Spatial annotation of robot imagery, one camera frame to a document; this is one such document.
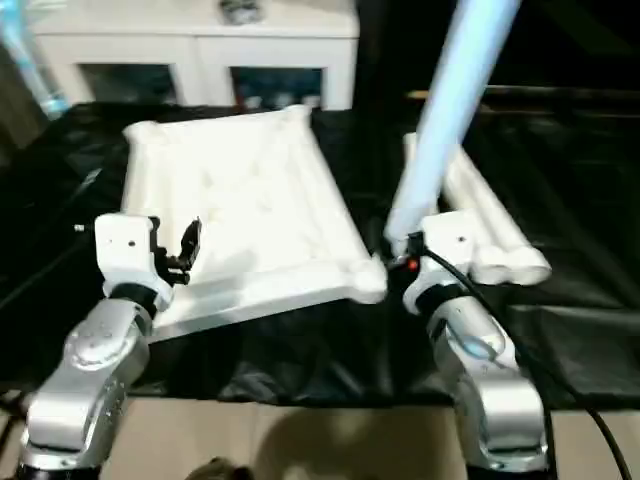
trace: black cable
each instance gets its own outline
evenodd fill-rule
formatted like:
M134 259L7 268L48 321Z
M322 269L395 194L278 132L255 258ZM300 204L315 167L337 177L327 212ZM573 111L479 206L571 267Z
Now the black cable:
M620 446L616 442L616 439L613 436L613 433L609 429L609 426L604 421L602 416L600 416L600 414L593 407L589 405L589 400L580 392L578 392L564 378L562 378L560 375L558 375L553 370L548 368L543 362L535 358L533 355L529 354L527 347L525 347L517 339L517 337L513 334L513 332L510 331L510 328L505 324L505 322L500 321L500 315L498 315L498 312L491 306L491 304L487 301L487 299L484 297L484 295L478 289L478 287L476 287L471 282L471 280L467 278L466 275L464 275L460 270L458 270L456 267L451 265L448 261L446 261L440 255L433 252L426 246L424 247L424 250L421 253L426 255L427 257L432 258L436 263L438 263L445 270L447 270L451 275L453 275L456 278L456 280L458 280L462 285L464 285L464 287L469 291L469 293L471 293L476 298L476 300L478 300L478 302L480 302L480 304L487 310L487 312L489 312L489 314L495 319L496 322L498 322L498 324L502 327L502 329L506 332L506 334L511 338L511 341L515 346L516 351L518 352L518 355L527 363L526 367L528 367L532 371L537 369L538 371L546 375L548 378L553 380L553 382L557 386L559 386L560 388L568 392L575 399L576 404L580 408L582 408L589 414L589 416L593 419L595 424L598 426L598 429L600 430L600 433L602 433L602 436L604 437L605 441L607 442L607 446L611 450L611 454L613 455L613 459L615 460L618 470L620 471L620 476L622 477L622 480L632 480L631 472L629 471L629 466L627 465L627 462L624 459L624 455L620 450Z

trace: white cabinet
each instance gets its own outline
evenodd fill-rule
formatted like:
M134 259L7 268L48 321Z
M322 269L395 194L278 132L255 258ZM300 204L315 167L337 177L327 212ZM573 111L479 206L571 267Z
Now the white cabinet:
M262 5L264 20L231 26L217 0L76 0L36 23L34 34L70 103L257 99L271 107L284 94L350 108L358 40L350 2Z

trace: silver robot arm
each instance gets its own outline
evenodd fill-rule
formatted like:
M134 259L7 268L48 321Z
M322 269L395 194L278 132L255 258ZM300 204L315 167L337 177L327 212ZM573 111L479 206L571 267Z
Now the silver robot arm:
M466 275L472 223L465 212L450 212L426 217L421 228L408 243L419 270L403 302L427 321L438 371L454 399L467 465L495 475L546 472L542 400L518 366L513 342L470 292L423 253L427 246Z
M108 214L95 221L101 300L67 337L60 364L36 393L22 437L19 479L97 478L109 457L128 389L149 361L148 338L158 311L198 253L194 221L179 257L156 244L159 221Z

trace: white pipe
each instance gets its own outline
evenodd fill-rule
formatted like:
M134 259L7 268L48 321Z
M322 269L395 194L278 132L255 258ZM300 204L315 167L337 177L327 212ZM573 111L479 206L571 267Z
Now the white pipe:
M416 159L400 180L385 236L396 255L436 203L453 148L461 143L511 28L520 0L460 0L418 125Z
M504 205L480 174L465 151L460 148L452 160L467 181L467 192L476 211L482 216L497 244L507 253L511 281L518 285L535 285L551 274L551 266L542 253L534 248Z
M469 194L467 178L456 161L452 161L447 169L443 193L455 210L469 212L474 224L474 250L470 268L473 279L485 285L498 285L508 281L510 271L507 255L487 230L483 217L478 212L478 206Z

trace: table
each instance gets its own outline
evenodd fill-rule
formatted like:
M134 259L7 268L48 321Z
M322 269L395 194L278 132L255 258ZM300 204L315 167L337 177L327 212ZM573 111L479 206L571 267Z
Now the table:
M122 128L232 114L212 107L78 105L0 179L0 385L32 389L70 328L100 297L90 241L70 226L116 210L126 171ZM349 210L375 249L415 116L317 112L312 127ZM602 409L640 405L639 120L480 114L465 148L553 266L535 288L488 289L521 341ZM6 295L34 280L14 300ZM135 393L278 405L449 405L424 321L404 311L403 272L378 305L318 305L159 342ZM537 378L552 408L572 399Z

